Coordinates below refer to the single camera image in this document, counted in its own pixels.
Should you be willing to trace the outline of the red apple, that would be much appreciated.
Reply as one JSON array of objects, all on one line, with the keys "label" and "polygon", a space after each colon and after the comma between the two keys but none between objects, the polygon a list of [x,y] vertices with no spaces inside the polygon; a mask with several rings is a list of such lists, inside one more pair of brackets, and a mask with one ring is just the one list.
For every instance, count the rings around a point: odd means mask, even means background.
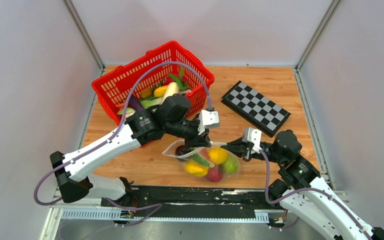
[{"label": "red apple", "polygon": [[224,173],[220,165],[215,165],[214,167],[208,169],[208,172],[205,177],[208,181],[217,183],[223,179]]}]

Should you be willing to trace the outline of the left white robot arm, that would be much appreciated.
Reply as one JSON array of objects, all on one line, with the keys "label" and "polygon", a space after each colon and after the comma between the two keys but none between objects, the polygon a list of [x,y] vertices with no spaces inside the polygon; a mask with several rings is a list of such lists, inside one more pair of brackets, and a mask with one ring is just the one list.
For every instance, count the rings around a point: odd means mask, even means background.
[{"label": "left white robot arm", "polygon": [[174,94],[162,104],[136,111],[118,128],[86,147],[66,154],[52,153],[50,160],[62,201],[74,203],[94,196],[129,206],[133,193],[127,179],[95,175],[95,169],[123,153],[160,140],[165,134],[184,139],[190,148],[210,147],[209,129],[220,125],[219,114],[208,107],[188,120],[190,107],[185,96]]}]

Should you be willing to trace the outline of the red plastic shopping basket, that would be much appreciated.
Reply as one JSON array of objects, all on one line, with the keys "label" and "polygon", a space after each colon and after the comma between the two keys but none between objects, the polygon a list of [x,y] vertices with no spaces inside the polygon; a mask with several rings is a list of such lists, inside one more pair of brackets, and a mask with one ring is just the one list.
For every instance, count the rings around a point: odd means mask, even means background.
[{"label": "red plastic shopping basket", "polygon": [[94,80],[91,86],[103,110],[119,127],[121,121],[126,120],[127,117],[117,114],[117,105],[122,104],[128,107],[131,96],[136,97],[139,93],[136,88],[145,88],[157,83],[158,73],[168,69],[170,65],[183,66],[195,75],[197,81],[201,82],[201,86],[184,95],[190,101],[190,109],[186,117],[199,107],[203,107],[199,100],[207,100],[207,107],[213,108],[209,86],[214,82],[214,76],[204,68],[199,59],[176,41],[167,42],[148,51],[143,57]]}]

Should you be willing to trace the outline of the black white chessboard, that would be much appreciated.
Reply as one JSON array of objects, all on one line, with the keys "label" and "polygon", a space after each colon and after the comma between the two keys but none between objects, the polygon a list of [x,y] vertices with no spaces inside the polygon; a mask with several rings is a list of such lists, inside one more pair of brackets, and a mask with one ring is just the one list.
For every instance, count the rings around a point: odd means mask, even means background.
[{"label": "black white chessboard", "polygon": [[291,115],[242,81],[230,88],[221,97],[221,102],[270,138],[275,136]]}]

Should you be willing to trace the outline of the clear polka dot zip bag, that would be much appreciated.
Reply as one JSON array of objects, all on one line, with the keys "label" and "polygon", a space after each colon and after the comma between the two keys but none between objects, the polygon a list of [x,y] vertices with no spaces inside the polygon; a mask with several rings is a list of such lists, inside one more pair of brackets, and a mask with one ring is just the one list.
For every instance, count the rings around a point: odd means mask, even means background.
[{"label": "clear polka dot zip bag", "polygon": [[210,147],[187,147],[184,140],[177,140],[161,154],[178,160],[189,176],[201,182],[219,183],[236,177],[241,168],[238,157],[223,148],[227,143],[210,143]]}]

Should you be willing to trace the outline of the white radish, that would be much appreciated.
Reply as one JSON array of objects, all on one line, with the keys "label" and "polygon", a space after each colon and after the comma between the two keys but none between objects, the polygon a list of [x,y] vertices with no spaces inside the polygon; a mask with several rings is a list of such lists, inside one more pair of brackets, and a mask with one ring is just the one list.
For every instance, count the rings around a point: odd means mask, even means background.
[{"label": "white radish", "polygon": [[167,85],[167,88],[162,96],[161,104],[165,101],[166,98],[171,97],[180,92],[180,87],[176,82],[171,82]]}]

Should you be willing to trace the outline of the yellow lemon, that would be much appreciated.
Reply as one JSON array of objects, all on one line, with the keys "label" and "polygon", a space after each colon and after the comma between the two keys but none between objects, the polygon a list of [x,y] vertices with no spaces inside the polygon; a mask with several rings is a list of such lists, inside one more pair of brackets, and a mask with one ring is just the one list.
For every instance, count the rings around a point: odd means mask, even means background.
[{"label": "yellow lemon", "polygon": [[228,152],[221,147],[210,148],[207,154],[210,161],[215,165],[224,164],[229,157]]}]

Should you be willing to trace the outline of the green chili pepper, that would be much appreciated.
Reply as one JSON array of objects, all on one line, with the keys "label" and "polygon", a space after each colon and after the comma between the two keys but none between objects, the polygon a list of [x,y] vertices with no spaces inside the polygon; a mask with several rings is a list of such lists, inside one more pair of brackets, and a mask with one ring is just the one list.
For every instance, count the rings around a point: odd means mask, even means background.
[{"label": "green chili pepper", "polygon": [[213,163],[211,163],[210,161],[208,161],[206,158],[204,158],[201,154],[199,153],[194,153],[192,156],[191,156],[191,159],[196,162],[197,164],[199,165],[202,165],[204,167],[208,167],[208,168],[213,168],[215,165]]}]

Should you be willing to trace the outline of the green pear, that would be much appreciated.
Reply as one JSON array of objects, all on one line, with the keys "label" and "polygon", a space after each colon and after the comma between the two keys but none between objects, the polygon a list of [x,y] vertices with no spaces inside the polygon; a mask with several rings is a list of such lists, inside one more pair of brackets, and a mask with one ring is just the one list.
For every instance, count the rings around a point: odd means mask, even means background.
[{"label": "green pear", "polygon": [[239,162],[234,155],[228,155],[226,161],[221,166],[225,174],[231,175],[238,171]]}]

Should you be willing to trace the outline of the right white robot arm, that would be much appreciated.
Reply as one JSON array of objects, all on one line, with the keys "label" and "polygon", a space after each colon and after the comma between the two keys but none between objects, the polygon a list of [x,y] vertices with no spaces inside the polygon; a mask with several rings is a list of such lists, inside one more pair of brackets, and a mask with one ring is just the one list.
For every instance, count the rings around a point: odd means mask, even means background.
[{"label": "right white robot arm", "polygon": [[273,143],[261,140],[262,132],[249,127],[243,136],[222,146],[245,161],[276,163],[278,174],[265,184],[264,197],[272,209],[294,213],[327,240],[384,240],[384,229],[371,226],[355,214],[321,173],[301,155],[302,145],[292,130],[280,131]]}]

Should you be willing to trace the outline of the yellow bell pepper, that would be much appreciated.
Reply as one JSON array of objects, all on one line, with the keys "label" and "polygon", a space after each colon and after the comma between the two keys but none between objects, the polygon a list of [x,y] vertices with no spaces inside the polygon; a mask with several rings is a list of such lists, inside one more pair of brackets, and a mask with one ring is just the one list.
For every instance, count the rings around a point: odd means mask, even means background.
[{"label": "yellow bell pepper", "polygon": [[188,161],[184,165],[184,170],[187,173],[200,178],[200,177],[205,177],[208,174],[209,167],[198,164],[195,161]]}]

